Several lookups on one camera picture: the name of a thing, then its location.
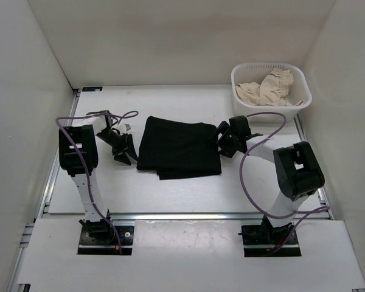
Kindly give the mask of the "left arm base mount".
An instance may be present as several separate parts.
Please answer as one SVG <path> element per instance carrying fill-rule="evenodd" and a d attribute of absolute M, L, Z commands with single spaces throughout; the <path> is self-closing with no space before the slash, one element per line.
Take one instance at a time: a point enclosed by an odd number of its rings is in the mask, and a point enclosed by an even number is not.
<path fill-rule="evenodd" d="M 115 225 L 114 229 L 104 220 L 84 222 L 82 225 L 77 254 L 103 256 L 130 256 L 133 251 L 134 226 Z"/>

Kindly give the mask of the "black trousers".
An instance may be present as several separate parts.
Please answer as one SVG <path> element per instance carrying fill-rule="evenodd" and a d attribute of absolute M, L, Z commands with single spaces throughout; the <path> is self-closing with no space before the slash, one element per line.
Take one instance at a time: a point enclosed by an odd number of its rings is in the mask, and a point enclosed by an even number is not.
<path fill-rule="evenodd" d="M 148 117 L 137 169 L 156 172 L 160 180 L 186 179 L 221 174 L 217 128 L 208 123 L 183 123 Z"/>

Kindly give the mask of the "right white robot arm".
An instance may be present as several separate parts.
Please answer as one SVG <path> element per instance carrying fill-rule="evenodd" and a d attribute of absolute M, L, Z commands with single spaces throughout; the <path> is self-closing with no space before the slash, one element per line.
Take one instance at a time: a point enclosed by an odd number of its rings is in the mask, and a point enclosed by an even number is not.
<path fill-rule="evenodd" d="M 268 211 L 260 210 L 261 224 L 245 227 L 242 236 L 252 243 L 284 243 L 294 232 L 293 220 L 302 203 L 325 184 L 311 145 L 302 141 L 286 147 L 274 133 L 254 134 L 246 116 L 223 121 L 211 139 L 227 158 L 239 151 L 244 159 L 255 156 L 274 164 L 279 194 Z"/>

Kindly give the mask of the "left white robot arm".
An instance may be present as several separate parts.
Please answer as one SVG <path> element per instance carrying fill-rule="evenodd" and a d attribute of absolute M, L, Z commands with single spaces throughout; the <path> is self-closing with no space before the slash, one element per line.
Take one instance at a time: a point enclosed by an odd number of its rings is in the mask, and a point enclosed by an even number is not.
<path fill-rule="evenodd" d="M 96 139 L 111 147 L 115 161 L 131 165 L 138 160 L 138 156 L 133 135 L 129 133 L 131 127 L 122 121 L 138 115 L 136 110 L 121 116 L 101 110 L 89 112 L 85 116 L 63 116 L 55 120 L 59 128 L 60 167 L 75 183 L 85 211 L 85 219 L 80 224 L 90 237 L 103 245 L 114 244 L 118 250 L 121 250 L 121 235 L 111 219 L 109 209 L 103 203 L 97 182 L 99 153 Z"/>

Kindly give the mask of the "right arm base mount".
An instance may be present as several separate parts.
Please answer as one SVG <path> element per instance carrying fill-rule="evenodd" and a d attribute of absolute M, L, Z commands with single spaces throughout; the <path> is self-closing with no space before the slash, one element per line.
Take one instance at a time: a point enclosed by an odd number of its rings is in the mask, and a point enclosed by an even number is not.
<path fill-rule="evenodd" d="M 242 237 L 245 258 L 300 257 L 302 255 L 292 223 L 274 229 L 263 223 L 242 225 L 238 235 Z"/>

